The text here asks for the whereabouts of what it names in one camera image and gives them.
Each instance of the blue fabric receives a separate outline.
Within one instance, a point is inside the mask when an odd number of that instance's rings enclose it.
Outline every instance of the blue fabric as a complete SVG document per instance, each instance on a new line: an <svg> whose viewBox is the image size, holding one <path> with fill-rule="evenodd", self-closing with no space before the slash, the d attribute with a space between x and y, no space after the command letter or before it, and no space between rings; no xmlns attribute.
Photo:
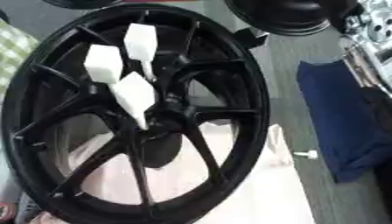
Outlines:
<svg viewBox="0 0 392 224"><path fill-rule="evenodd" d="M376 124L343 61L302 62L297 81L311 113L324 160L337 182L357 179L392 158L392 139Z"/></svg>

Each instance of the white foam block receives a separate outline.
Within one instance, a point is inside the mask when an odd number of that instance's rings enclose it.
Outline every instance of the white foam block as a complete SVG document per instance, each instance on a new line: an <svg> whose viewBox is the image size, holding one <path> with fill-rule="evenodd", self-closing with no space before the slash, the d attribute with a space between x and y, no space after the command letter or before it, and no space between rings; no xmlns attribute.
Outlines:
<svg viewBox="0 0 392 224"><path fill-rule="evenodd" d="M158 48L157 29L153 25L131 24L124 44L130 59L153 61Z"/></svg>
<svg viewBox="0 0 392 224"><path fill-rule="evenodd" d="M144 112L155 103L154 87L139 73L133 72L114 85L109 85L117 102L147 130Z"/></svg>
<svg viewBox="0 0 392 224"><path fill-rule="evenodd" d="M114 84L120 80L123 60L115 46L91 45L84 66L91 80Z"/></svg>

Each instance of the dark floor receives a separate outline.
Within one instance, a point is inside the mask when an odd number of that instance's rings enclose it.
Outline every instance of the dark floor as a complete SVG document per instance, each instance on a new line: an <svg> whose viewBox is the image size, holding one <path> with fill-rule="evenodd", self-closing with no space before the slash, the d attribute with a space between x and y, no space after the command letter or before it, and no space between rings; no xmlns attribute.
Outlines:
<svg viewBox="0 0 392 224"><path fill-rule="evenodd" d="M223 1L172 4L207 15L232 31L245 25L232 15ZM11 22L16 27L38 39L43 39L62 25L87 13L84 10L55 8L41 0L2 1L0 7L10 15ZM337 40L338 34L333 30L306 38L272 36L268 47L254 50L269 84L272 122L283 126L293 151L318 148L312 123L295 79L298 62L328 62L338 59L340 49ZM335 185L322 161L296 159L296 167L318 224L389 223L372 173L351 184Z"/></svg>

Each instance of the checkered cloth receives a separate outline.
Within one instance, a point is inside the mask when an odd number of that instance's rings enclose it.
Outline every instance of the checkered cloth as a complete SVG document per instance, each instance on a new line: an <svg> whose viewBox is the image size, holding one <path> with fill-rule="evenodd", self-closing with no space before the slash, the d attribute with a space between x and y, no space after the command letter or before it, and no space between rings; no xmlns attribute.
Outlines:
<svg viewBox="0 0 392 224"><path fill-rule="evenodd" d="M0 104L12 76L38 41L0 19Z"/></svg>

